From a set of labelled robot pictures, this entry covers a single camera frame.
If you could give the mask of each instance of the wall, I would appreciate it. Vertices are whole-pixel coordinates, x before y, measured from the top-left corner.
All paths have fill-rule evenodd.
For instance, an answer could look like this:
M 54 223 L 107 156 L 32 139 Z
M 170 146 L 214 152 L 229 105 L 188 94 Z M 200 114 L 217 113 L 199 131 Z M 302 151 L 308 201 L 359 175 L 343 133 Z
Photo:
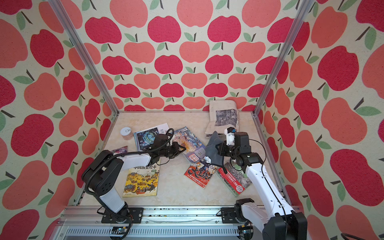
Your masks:
M 304 23 L 308 42 L 301 51 L 293 45 L 288 79 L 272 85 L 259 113 L 313 240 L 341 239 L 341 232 L 384 237 L 383 7 L 316 2 Z
M 85 0 L 78 34 L 100 50 L 122 111 L 208 110 L 214 98 L 253 110 L 296 16 L 288 2 Z
M 0 11 L 0 239 L 48 239 L 113 116 L 48 2 Z

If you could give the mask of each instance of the illustrated cover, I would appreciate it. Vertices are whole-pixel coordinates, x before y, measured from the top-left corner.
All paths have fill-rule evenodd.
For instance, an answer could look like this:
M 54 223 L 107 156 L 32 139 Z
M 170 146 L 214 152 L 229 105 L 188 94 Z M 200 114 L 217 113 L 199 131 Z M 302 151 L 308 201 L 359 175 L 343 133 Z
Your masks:
M 133 136 L 135 138 L 135 143 L 137 151 L 143 151 L 143 149 L 153 143 L 155 137 L 158 134 L 165 134 L 168 131 L 169 127 L 167 123 L 163 123 L 156 127 L 150 127 L 148 129 L 134 132 Z
M 191 165 L 195 166 L 197 162 L 204 160 L 204 144 L 187 127 L 176 130 L 172 141 L 187 148 L 183 154 Z
M 243 171 L 236 171 L 232 168 L 230 162 L 224 164 L 224 167 L 227 169 L 228 173 L 225 174 L 223 169 L 220 168 L 217 173 L 220 175 L 220 178 L 227 185 L 227 187 L 231 190 L 231 192 L 235 195 L 235 197 L 239 196 L 249 185 L 251 185 L 251 180 L 247 177 Z M 234 167 L 240 170 L 241 168 L 238 165 L 234 165 Z
M 217 168 L 217 166 L 207 164 L 205 159 L 203 159 L 197 162 L 195 166 L 190 166 L 184 175 L 200 187 L 205 188 Z
M 128 170 L 123 197 L 146 197 L 157 195 L 160 166 L 153 164 L 145 167 L 134 167 Z

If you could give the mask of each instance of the white jar lid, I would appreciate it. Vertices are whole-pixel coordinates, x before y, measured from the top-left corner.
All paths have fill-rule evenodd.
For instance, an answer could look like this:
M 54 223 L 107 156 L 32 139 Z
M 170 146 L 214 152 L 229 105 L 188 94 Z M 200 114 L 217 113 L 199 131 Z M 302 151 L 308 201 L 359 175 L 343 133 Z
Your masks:
M 130 133 L 131 133 L 131 128 L 130 127 L 123 127 L 120 130 L 120 134 L 123 135 L 123 136 L 127 136 Z

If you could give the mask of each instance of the robotic arm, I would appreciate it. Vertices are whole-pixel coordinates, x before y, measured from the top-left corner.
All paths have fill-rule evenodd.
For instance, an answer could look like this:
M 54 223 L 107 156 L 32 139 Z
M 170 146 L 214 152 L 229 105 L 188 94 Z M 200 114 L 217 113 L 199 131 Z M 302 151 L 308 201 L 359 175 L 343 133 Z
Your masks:
M 173 129 L 169 129 L 166 134 L 159 134 L 144 152 L 112 154 L 104 150 L 83 173 L 86 193 L 95 196 L 106 212 L 115 217 L 117 223 L 128 220 L 132 224 L 128 206 L 114 187 L 118 174 L 132 167 L 153 165 L 162 156 L 172 159 L 185 151 L 186 148 L 177 142 L 170 144 L 173 134 Z M 212 165 L 222 167 L 227 173 L 224 156 L 235 159 L 237 165 L 247 174 L 266 210 L 258 208 L 251 199 L 237 200 L 234 208 L 237 221 L 252 222 L 263 233 L 264 240 L 306 240 L 305 216 L 303 213 L 295 213 L 279 193 L 267 171 L 263 170 L 263 161 L 259 154 L 251 152 L 246 132 L 236 132 L 230 127 L 226 130 L 226 141 L 221 140 L 217 132 L 214 132 L 206 147 L 205 159 Z

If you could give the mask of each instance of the picture book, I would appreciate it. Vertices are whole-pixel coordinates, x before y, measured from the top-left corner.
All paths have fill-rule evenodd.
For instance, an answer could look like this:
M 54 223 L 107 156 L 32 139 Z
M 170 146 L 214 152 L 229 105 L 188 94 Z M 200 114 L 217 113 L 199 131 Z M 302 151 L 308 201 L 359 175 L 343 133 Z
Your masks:
M 160 166 L 153 164 L 145 167 L 134 167 L 128 170 L 123 197 L 145 197 L 157 195 Z
M 237 197 L 242 193 L 249 185 L 251 185 L 251 180 L 246 176 L 243 171 L 237 171 L 233 169 L 230 162 L 224 164 L 224 167 L 227 169 L 228 173 L 225 174 L 222 168 L 219 168 L 217 173 L 220 175 L 220 178 L 227 185 L 229 190 Z M 234 164 L 235 168 L 240 170 L 241 168 Z
M 133 136 L 135 138 L 135 143 L 137 147 L 137 151 L 143 151 L 143 149 L 153 143 L 155 137 L 158 134 L 165 134 L 169 129 L 167 123 L 163 123 L 156 127 L 150 127 L 148 129 L 134 132 Z
M 204 160 L 204 144 L 187 127 L 176 130 L 172 141 L 187 148 L 183 154 L 191 165 L 195 166 L 199 161 Z

